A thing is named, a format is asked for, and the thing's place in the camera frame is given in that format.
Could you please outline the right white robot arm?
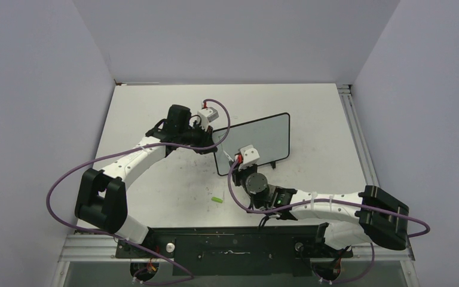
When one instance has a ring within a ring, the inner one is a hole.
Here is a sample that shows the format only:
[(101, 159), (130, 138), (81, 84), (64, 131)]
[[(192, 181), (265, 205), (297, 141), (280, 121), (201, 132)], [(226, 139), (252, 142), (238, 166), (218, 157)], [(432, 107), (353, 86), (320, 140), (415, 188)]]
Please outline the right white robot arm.
[(363, 191), (347, 194), (320, 194), (268, 183), (258, 173), (257, 165), (229, 172), (229, 187), (241, 187), (250, 203), (247, 213), (283, 221), (318, 219), (325, 226), (314, 239), (314, 248), (322, 256), (338, 249), (362, 243), (402, 251), (408, 243), (409, 207), (378, 186), (367, 185)]

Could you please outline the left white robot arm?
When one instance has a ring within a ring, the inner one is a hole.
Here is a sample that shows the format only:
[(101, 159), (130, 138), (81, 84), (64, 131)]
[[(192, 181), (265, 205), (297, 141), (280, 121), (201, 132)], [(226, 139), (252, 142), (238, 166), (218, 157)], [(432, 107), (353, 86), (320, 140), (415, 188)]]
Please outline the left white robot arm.
[(151, 229), (128, 213), (126, 189), (153, 164), (166, 158), (178, 145), (194, 147), (199, 154), (216, 151), (211, 122), (219, 114), (204, 106), (196, 114), (182, 105), (172, 105), (160, 120), (124, 155), (100, 170), (88, 169), (81, 179), (75, 216), (98, 229), (131, 241), (131, 250), (139, 257), (150, 256), (154, 241)]

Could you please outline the white whiteboard marker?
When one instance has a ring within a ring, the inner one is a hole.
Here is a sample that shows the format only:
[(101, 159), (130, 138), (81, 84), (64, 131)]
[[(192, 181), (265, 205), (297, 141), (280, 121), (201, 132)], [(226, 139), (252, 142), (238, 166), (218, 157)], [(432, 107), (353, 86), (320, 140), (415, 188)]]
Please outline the white whiteboard marker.
[(229, 155), (225, 150), (223, 150), (223, 153), (229, 161), (234, 161), (234, 156)]

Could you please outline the green marker cap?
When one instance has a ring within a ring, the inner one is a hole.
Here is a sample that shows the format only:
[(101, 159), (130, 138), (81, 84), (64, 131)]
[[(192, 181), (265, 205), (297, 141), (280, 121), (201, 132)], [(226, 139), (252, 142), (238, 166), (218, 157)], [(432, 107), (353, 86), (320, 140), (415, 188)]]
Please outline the green marker cap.
[(218, 198), (218, 197), (212, 197), (212, 198), (211, 198), (211, 201), (216, 202), (216, 203), (223, 203), (223, 202), (224, 202), (223, 199), (220, 199), (220, 198)]

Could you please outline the black framed small whiteboard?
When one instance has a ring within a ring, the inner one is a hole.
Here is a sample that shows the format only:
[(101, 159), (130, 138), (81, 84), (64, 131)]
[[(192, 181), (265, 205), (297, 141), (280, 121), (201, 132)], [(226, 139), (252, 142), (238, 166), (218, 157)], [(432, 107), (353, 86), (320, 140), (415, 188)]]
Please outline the black framed small whiteboard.
[(219, 142), (226, 132), (229, 134), (214, 152), (219, 176), (227, 175), (230, 169), (223, 150), (235, 155), (240, 148), (253, 145), (260, 155), (259, 166), (275, 163), (290, 155), (290, 114), (287, 112), (217, 129), (213, 132), (213, 141)]

